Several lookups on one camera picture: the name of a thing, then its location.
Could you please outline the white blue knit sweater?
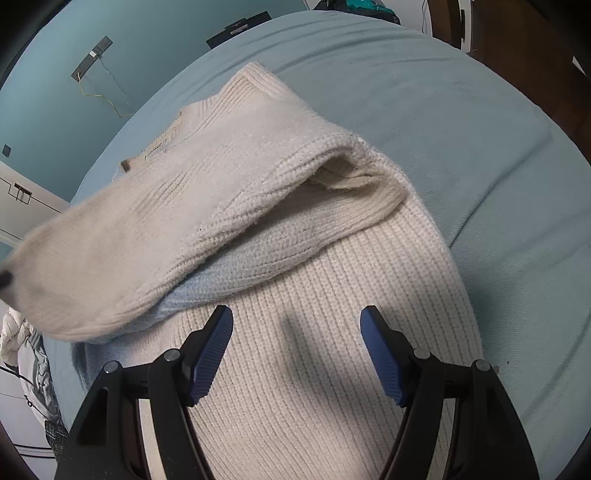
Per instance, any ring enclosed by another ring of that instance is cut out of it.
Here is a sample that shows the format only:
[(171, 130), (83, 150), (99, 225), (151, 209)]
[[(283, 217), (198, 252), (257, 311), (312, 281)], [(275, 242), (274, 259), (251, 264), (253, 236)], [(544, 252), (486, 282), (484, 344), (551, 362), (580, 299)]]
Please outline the white blue knit sweater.
[(399, 166), (256, 63), (182, 108), (128, 172), (30, 232), (2, 300), (80, 374), (235, 318), (191, 420), (220, 479), (375, 479), (401, 411), (360, 332), (374, 305), (445, 361), (482, 353), (434, 220)]

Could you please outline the striped grey clothing pile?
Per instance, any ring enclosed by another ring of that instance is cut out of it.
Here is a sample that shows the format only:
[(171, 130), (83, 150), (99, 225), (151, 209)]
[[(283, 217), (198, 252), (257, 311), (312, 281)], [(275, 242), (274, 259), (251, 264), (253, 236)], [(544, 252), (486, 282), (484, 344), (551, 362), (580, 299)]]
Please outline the striped grey clothing pile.
[(59, 462), (68, 431), (62, 422), (42, 335), (31, 334), (20, 347), (17, 359), (25, 398), (43, 426), (45, 438)]

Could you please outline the white puffer jacket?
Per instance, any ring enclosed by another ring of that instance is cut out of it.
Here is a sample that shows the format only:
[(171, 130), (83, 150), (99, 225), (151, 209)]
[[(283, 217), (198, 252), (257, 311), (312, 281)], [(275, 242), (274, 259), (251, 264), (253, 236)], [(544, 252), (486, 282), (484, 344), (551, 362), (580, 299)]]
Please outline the white puffer jacket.
[(31, 370), (42, 345), (40, 333), (22, 313), (9, 307), (1, 327), (1, 360), (10, 367)]

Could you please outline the white door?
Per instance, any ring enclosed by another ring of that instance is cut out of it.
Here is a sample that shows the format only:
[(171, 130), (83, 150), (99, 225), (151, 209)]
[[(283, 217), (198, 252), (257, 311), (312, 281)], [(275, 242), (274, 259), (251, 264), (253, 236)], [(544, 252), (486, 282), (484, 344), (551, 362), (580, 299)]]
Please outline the white door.
[(1, 242), (16, 248), (37, 226), (63, 213), (69, 203), (16, 172), (0, 168)]

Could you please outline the teal bed sheet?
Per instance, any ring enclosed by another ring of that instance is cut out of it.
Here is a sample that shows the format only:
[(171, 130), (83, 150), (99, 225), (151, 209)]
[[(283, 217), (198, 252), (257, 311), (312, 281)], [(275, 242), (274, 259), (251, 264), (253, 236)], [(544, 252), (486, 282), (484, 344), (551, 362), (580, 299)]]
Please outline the teal bed sheet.
[(590, 167), (519, 91), (419, 32), (300, 12), (209, 51), (157, 91), (82, 180), (108, 185), (177, 110), (256, 61), (400, 165), (459, 267), (544, 479), (590, 428)]

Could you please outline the brown wooden chair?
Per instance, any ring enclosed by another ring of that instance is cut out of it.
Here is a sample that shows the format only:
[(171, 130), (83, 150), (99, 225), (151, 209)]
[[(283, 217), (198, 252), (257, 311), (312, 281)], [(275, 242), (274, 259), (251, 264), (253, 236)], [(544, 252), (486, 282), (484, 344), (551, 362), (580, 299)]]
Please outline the brown wooden chair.
[(433, 36), (486, 65), (590, 156), (588, 1), (429, 1)]

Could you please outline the black box behind bed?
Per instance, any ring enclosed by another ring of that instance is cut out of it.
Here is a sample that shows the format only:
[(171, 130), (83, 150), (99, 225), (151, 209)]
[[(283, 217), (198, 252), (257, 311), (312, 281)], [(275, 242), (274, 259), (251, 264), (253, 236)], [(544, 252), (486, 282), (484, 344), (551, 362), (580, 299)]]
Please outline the black box behind bed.
[(213, 49), (222, 43), (235, 38), (235, 36), (239, 35), (240, 33), (262, 25), (263, 23), (266, 23), (270, 20), (271, 16), (268, 11), (260, 12), (259, 14), (253, 15), (249, 18), (242, 18), (235, 23), (226, 26), (224, 30), (207, 39), (207, 46)]

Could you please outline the black teal bag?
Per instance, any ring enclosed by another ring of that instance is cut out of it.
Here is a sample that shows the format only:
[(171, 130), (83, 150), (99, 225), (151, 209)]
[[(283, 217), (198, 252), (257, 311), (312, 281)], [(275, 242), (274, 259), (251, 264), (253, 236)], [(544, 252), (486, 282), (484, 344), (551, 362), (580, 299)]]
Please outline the black teal bag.
[(396, 13), (378, 0), (320, 0), (315, 3), (315, 10), (340, 11), (353, 15), (381, 19), (400, 25)]

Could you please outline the wall socket strip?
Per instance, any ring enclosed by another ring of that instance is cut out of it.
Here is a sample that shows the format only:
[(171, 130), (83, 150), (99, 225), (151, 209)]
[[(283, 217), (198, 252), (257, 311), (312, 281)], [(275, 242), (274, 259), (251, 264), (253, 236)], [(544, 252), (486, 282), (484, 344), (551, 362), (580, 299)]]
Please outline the wall socket strip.
[(98, 61), (105, 51), (112, 45), (112, 40), (108, 36), (104, 36), (82, 59), (78, 66), (71, 74), (71, 78), (79, 82), (92, 65)]

